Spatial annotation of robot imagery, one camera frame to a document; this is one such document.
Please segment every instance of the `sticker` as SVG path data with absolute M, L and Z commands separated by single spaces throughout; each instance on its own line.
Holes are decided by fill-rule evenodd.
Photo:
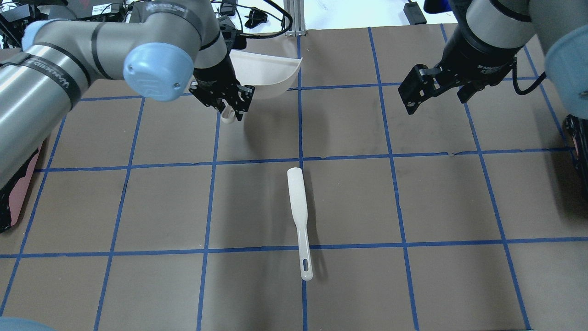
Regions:
M 112 4 L 95 5 L 92 7 L 92 16 L 112 12 Z

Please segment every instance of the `grid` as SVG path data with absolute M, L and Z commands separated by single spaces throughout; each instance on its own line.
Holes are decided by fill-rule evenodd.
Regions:
M 445 33 L 445 29 L 443 25 L 440 25 L 440 29 L 443 34 L 443 38 L 447 41 L 447 36 Z M 387 124 L 387 116 L 386 116 L 386 107 L 384 102 L 384 95 L 382 87 L 385 86 L 395 86 L 400 85 L 399 82 L 382 82 L 380 77 L 380 69 L 379 63 L 376 55 L 376 45 L 374 43 L 374 38 L 372 35 L 372 29 L 367 29 L 369 34 L 369 41 L 371 45 L 371 51 L 373 54 L 373 62 L 376 70 L 376 79 L 377 84 L 356 84 L 356 85 L 328 85 L 328 86 L 303 86 L 303 77 L 302 72 L 298 73 L 298 86 L 295 88 L 291 88 L 291 90 L 297 91 L 298 94 L 298 135 L 299 135 L 299 157 L 298 158 L 274 158 L 274 159 L 264 159 L 264 160 L 239 160 L 239 161 L 218 161 L 218 145 L 219 145 L 219 131 L 220 131 L 220 116 L 216 116 L 216 133 L 215 133 L 215 143 L 214 143 L 214 155 L 212 162 L 201 162 L 201 163 L 162 163 L 162 164 L 133 164 L 133 155 L 135 152 L 135 146 L 137 137 L 139 134 L 139 127 L 141 125 L 141 118 L 143 114 L 143 107 L 145 105 L 145 99 L 140 96 L 125 96 L 125 97 L 102 97 L 102 98 L 86 98 L 82 99 L 82 101 L 100 101 L 100 100 L 123 100 L 123 99 L 133 99 L 133 98 L 140 98 L 141 99 L 141 107 L 139 110 L 139 115 L 136 121 L 135 132 L 132 141 L 132 147 L 128 159 L 127 165 L 120 165 L 114 167 L 82 167 L 82 168 L 53 168 L 51 167 L 53 157 L 55 155 L 56 148 L 59 143 L 59 138 L 61 136 L 61 132 L 63 130 L 65 120 L 64 118 L 61 121 L 59 126 L 59 131 L 56 135 L 55 142 L 52 146 L 51 155 L 49 156 L 49 160 L 47 166 L 43 169 L 37 170 L 38 173 L 42 173 L 42 181 L 36 196 L 34 206 L 32 209 L 31 217 L 28 221 L 26 226 L 25 235 L 20 247 L 20 251 L 17 254 L 0 254 L 0 259 L 16 259 L 14 268 L 12 269 L 11 277 L 8 283 L 8 287 L 6 289 L 5 296 L 2 300 L 2 305 L 0 306 L 0 315 L 4 312 L 6 307 L 6 303 L 8 297 L 10 295 L 11 287 L 14 282 L 14 278 L 16 272 L 18 270 L 19 264 L 22 259 L 28 258 L 35 258 L 35 257 L 81 257 L 81 256 L 105 256 L 108 257 L 108 264 L 106 266 L 106 272 L 103 279 L 102 291 L 100 295 L 100 301 L 98 306 L 98 311 L 96 313 L 95 325 L 94 330 L 98 330 L 98 326 L 100 323 L 101 312 L 104 297 L 106 294 L 106 288 L 108 286 L 109 274 L 112 265 L 112 258 L 114 256 L 139 256 L 139 255 L 166 255 L 166 254 L 202 254 L 203 262 L 202 262 L 202 273 L 201 273 L 201 287 L 199 292 L 199 305 L 198 305 L 198 312 L 197 312 L 197 330 L 201 329 L 202 323 L 202 308 L 203 308 L 203 300 L 205 295 L 205 285 L 206 285 L 206 268 L 207 268 L 207 261 L 208 261 L 208 254 L 215 254 L 215 253 L 231 253 L 231 252 L 246 252 L 246 251 L 281 251 L 281 250 L 297 250 L 297 246 L 263 246 L 263 247 L 240 247 L 240 248 L 227 248 L 227 249 L 212 249 L 209 248 L 209 238 L 210 238 L 210 230 L 211 230 L 211 215 L 212 215 L 212 206 L 213 206 L 213 194 L 215 189 L 215 176 L 216 176 L 216 166 L 218 165 L 227 165 L 227 164 L 249 164 L 249 163 L 285 163 L 285 162 L 298 162 L 299 166 L 303 168 L 305 161 L 319 161 L 319 160 L 352 160 L 352 159 L 368 159 L 368 158 L 388 158 L 390 162 L 390 169 L 391 169 L 391 177 L 392 183 L 394 186 L 395 191 L 395 200 L 396 200 L 396 211 L 398 214 L 399 219 L 399 229 L 400 229 L 400 236 L 401 242 L 400 243 L 362 243 L 362 244 L 325 244 L 325 245 L 312 245 L 312 250 L 334 250 L 334 249 L 364 249 L 364 248 L 402 248 L 403 249 L 403 257 L 405 261 L 405 268 L 406 268 L 406 281 L 409 291 L 410 297 L 410 305 L 412 311 L 412 319 L 415 330 L 419 330 L 419 319 L 418 319 L 418 309 L 417 303 L 415 302 L 415 293 L 413 289 L 413 282 L 412 282 L 412 274 L 410 269 L 410 258 L 409 258 L 409 247 L 433 247 L 433 246 L 469 246 L 469 245 L 502 245 L 505 251 L 505 255 L 507 258 L 507 262 L 509 265 L 510 274 L 512 277 L 512 282 L 514 285 L 514 289 L 516 291 L 516 296 L 519 302 L 521 314 L 523 316 L 523 321 L 526 329 L 531 329 L 531 324 L 529 322 L 529 318 L 527 316 L 527 312 L 524 305 L 524 298 L 521 294 L 519 289 L 519 283 L 516 276 L 515 267 L 512 262 L 512 258 L 510 256 L 509 245 L 510 244 L 525 244 L 525 243 L 554 243 L 554 242 L 571 242 L 571 241 L 588 241 L 588 237 L 546 237 L 546 238 L 533 238 L 533 239 L 508 239 L 505 233 L 505 230 L 502 226 L 502 221 L 500 218 L 500 212 L 496 203 L 496 198 L 492 189 L 492 183 L 488 174 L 488 170 L 486 168 L 486 163 L 484 156 L 489 154 L 504 154 L 504 153 L 550 153 L 550 152 L 561 152 L 561 151 L 570 151 L 571 148 L 567 145 L 562 127 L 560 125 L 560 121 L 557 118 L 556 113 L 551 105 L 551 102 L 547 96 L 545 88 L 543 85 L 540 85 L 540 89 L 542 91 L 543 97 L 545 102 L 549 108 L 549 111 L 553 117 L 553 121 L 557 130 L 559 131 L 562 139 L 565 143 L 565 147 L 563 148 L 538 148 L 538 149 L 528 149 L 528 150 L 482 150 L 480 147 L 480 143 L 476 134 L 476 127 L 472 118 L 472 115 L 469 110 L 468 104 L 464 105 L 465 112 L 467 118 L 469 120 L 470 128 L 472 131 L 473 139 L 476 145 L 476 150 L 471 151 L 462 151 L 459 153 L 451 153 L 454 155 L 478 155 L 480 164 L 482 166 L 483 174 L 486 180 L 487 189 L 490 195 L 490 199 L 492 202 L 493 211 L 496 217 L 496 222 L 500 232 L 500 239 L 499 240 L 469 240 L 469 241 L 427 241 L 427 242 L 411 242 L 408 241 L 405 235 L 404 224 L 403 224 L 403 217 L 402 217 L 402 209 L 400 206 L 400 195 L 401 192 L 398 189 L 397 177 L 396 177 L 396 167 L 395 167 L 395 160 L 398 158 L 405 158 L 405 157 L 435 157 L 435 156 L 448 156 L 451 155 L 448 152 L 438 152 L 438 153 L 394 153 L 392 149 L 392 144 L 390 142 L 390 132 L 388 129 Z M 300 37 L 297 40 L 298 44 L 298 58 L 301 58 L 301 46 L 300 46 Z M 535 80 L 538 76 L 536 68 L 533 64 L 533 60 L 529 54 L 528 49 L 525 47 L 525 52 L 527 58 L 532 66 L 534 77 L 522 77 L 519 78 L 520 80 Z M 379 101 L 380 107 L 382 112 L 382 118 L 384 122 L 384 131 L 386 136 L 386 144 L 387 144 L 387 154 L 374 154 L 374 155 L 346 155 L 346 156 L 328 156 L 328 157 L 305 157 L 303 153 L 303 130 L 302 130 L 302 107 L 303 107 L 303 91 L 304 90 L 322 90 L 322 89 L 343 89 L 343 88 L 364 88 L 364 87 L 378 87 L 379 91 Z M 129 177 L 131 171 L 133 169 L 138 168 L 158 168 L 158 167 L 197 167 L 197 166 L 211 166 L 211 182 L 210 182 L 210 189 L 209 189 L 209 203 L 208 203 L 208 215 L 206 218 L 206 233 L 205 233 L 205 244 L 202 249 L 186 249 L 186 250 L 151 250 L 151 251 L 115 251 L 115 243 L 118 233 L 119 222 L 121 220 L 121 214 L 123 210 L 123 205 L 125 202 L 125 194 L 126 189 L 129 181 Z M 67 171 L 109 171 L 109 170 L 126 170 L 125 181 L 123 185 L 123 189 L 121 192 L 121 199 L 118 206 L 118 212 L 116 216 L 116 223 L 115 228 L 112 236 L 112 242 L 110 249 L 108 251 L 89 251 L 89 252 L 62 252 L 62 253 L 24 253 L 25 245 L 28 239 L 28 233 L 31 229 L 31 226 L 34 222 L 36 207 L 38 205 L 39 199 L 41 194 L 43 193 L 43 188 L 45 186 L 47 175 L 51 172 L 67 172 Z M 303 329 L 308 330 L 308 312 L 307 312 L 307 295 L 306 295 L 306 282 L 301 281 L 301 292 L 302 292 L 302 324 Z

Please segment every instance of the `white spatula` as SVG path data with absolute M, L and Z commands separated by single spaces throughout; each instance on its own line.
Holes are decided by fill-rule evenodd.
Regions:
M 290 191 L 290 206 L 292 217 L 298 232 L 298 253 L 300 255 L 300 275 L 307 282 L 312 279 L 312 262 L 310 260 L 310 246 L 308 245 L 308 208 L 306 206 L 306 192 L 304 191 L 304 178 L 302 169 L 291 168 L 288 170 L 288 190 Z

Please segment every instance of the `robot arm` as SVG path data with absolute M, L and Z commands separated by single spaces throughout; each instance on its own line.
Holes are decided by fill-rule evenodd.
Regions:
M 588 2 L 450 0 L 449 3 L 459 24 L 445 46 L 441 61 L 433 68 L 416 65 L 399 87 L 409 114 L 427 99 L 453 87 L 460 87 L 457 95 L 465 103 L 485 86 L 497 85 L 511 70 L 516 70 L 516 54 L 537 33 L 546 54 L 546 75 L 540 80 L 549 77 L 570 113 L 588 118 Z
M 24 52 L 0 64 L 0 187 L 97 79 L 125 79 L 140 95 L 170 101 L 194 73 L 194 90 L 247 110 L 253 89 L 239 91 L 209 0 L 150 2 L 147 12 L 141 24 L 54 20 L 27 27 Z

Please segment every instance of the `light blue cap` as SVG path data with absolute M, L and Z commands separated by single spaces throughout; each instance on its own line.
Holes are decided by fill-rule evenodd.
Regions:
M 183 94 L 194 71 L 190 55 L 163 42 L 134 48 L 125 58 L 123 76 L 133 90 L 157 101 L 172 101 Z
M 43 324 L 16 317 L 0 317 L 0 331 L 55 331 Z
M 556 41 L 545 56 L 545 73 L 566 110 L 588 119 L 588 25 Z
M 47 23 L 53 21 L 67 21 L 67 19 L 54 18 L 48 21 L 36 21 L 29 24 L 25 29 L 25 35 L 22 37 L 22 50 L 26 51 L 27 49 L 29 49 L 29 47 L 33 46 L 33 42 L 35 41 L 37 32 L 39 32 L 39 30 L 42 27 L 44 27 Z

